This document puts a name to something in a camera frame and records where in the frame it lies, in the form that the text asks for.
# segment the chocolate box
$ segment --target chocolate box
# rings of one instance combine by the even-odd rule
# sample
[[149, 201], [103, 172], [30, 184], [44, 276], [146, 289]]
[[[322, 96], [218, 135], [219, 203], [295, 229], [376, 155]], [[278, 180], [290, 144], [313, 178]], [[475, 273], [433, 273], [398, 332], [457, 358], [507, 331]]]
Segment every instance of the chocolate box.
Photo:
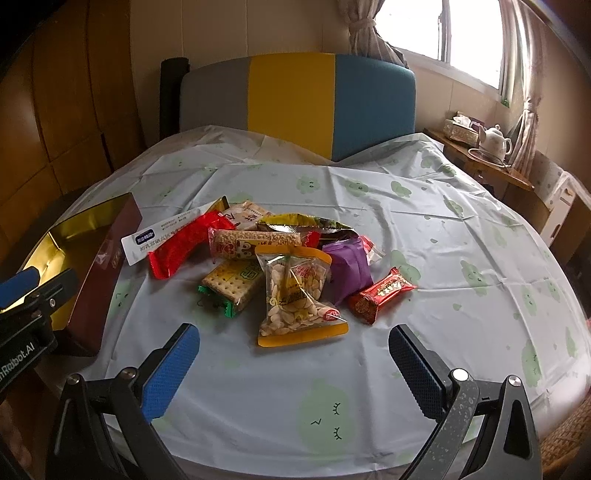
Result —
[[131, 193], [88, 208], [52, 227], [22, 266], [36, 267], [40, 284], [66, 268], [78, 292], [51, 316], [55, 353], [94, 356], [100, 350], [111, 297], [125, 261], [121, 238], [137, 231], [142, 215]]

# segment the red snack wrapper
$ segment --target red snack wrapper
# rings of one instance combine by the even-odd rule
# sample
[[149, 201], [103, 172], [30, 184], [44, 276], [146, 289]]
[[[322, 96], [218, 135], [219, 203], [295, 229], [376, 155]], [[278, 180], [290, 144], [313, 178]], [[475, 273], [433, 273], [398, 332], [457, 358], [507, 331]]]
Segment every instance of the red snack wrapper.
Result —
[[369, 288], [349, 297], [349, 308], [355, 316], [372, 325], [379, 311], [394, 297], [417, 288], [392, 268], [390, 273]]
[[197, 217], [155, 251], [148, 252], [154, 277], [159, 280], [172, 277], [193, 248], [207, 241], [209, 228], [235, 229], [233, 223], [217, 211], [207, 212]]

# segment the screw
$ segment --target screw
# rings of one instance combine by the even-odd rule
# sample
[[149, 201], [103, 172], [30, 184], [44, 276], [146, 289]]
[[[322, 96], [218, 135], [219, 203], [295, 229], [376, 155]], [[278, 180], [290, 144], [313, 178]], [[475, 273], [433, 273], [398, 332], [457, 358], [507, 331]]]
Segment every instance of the screw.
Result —
[[66, 382], [68, 383], [68, 385], [76, 385], [81, 378], [82, 377], [80, 376], [80, 374], [72, 374], [68, 377]]
[[517, 375], [509, 375], [509, 383], [514, 387], [520, 387], [521, 379]]
[[133, 377], [137, 375], [137, 373], [138, 369], [134, 367], [127, 367], [124, 368], [121, 372], [119, 372], [119, 377], [125, 380], [131, 380]]
[[456, 368], [452, 372], [453, 378], [455, 378], [458, 382], [465, 382], [468, 380], [468, 372], [466, 372], [463, 368]]

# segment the teapot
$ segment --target teapot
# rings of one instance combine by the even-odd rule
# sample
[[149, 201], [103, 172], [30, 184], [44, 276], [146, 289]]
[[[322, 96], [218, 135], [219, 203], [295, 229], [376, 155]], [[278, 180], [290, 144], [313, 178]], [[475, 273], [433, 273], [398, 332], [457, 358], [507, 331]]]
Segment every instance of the teapot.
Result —
[[481, 149], [486, 150], [501, 161], [504, 161], [505, 155], [509, 155], [513, 151], [511, 139], [503, 137], [499, 125], [495, 125], [488, 130], [485, 130], [482, 125], [478, 125], [478, 140]]

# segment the snack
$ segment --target snack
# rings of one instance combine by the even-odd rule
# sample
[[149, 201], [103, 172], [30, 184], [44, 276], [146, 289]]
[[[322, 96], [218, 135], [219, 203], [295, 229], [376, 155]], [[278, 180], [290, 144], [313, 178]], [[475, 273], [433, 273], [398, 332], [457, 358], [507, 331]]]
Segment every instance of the snack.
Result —
[[255, 258], [257, 245], [301, 245], [299, 233], [251, 232], [217, 230], [209, 231], [209, 248], [213, 258]]
[[260, 245], [255, 251], [267, 284], [260, 346], [310, 342], [349, 331], [338, 310], [318, 301], [329, 273], [329, 255], [286, 245]]
[[[148, 252], [156, 250], [161, 244], [172, 237], [176, 232], [188, 223], [195, 220], [205, 210], [207, 205], [203, 205], [186, 212], [181, 212], [161, 222], [147, 226], [138, 230], [133, 235], [128, 235], [121, 239], [125, 257], [130, 265], [134, 265], [148, 256]], [[228, 201], [223, 196], [209, 204], [207, 212], [222, 212], [228, 208]]]
[[360, 236], [325, 245], [322, 251], [328, 253], [332, 259], [332, 280], [328, 297], [335, 305], [374, 283]]
[[268, 210], [249, 201], [232, 205], [222, 213], [233, 223], [236, 230], [256, 230], [257, 221], [267, 215], [272, 215]]
[[220, 297], [226, 317], [234, 317], [251, 301], [265, 276], [257, 260], [226, 260], [199, 285], [199, 291]]
[[360, 235], [359, 238], [363, 242], [363, 249], [365, 250], [365, 254], [368, 258], [368, 265], [371, 265], [372, 263], [375, 263], [386, 256], [386, 254], [379, 250], [378, 247], [376, 247], [374, 243], [365, 235]]
[[170, 278], [178, 270], [191, 250], [207, 241], [208, 228], [227, 228], [234, 226], [220, 212], [207, 212], [185, 225], [154, 252], [148, 252], [154, 277], [162, 280]]
[[349, 308], [357, 317], [372, 325], [380, 310], [394, 297], [417, 288], [407, 281], [397, 268], [375, 285], [349, 297]]
[[317, 232], [320, 234], [320, 245], [357, 236], [357, 233], [350, 226], [336, 220], [302, 213], [282, 213], [264, 217], [258, 221], [256, 227], [266, 232]]

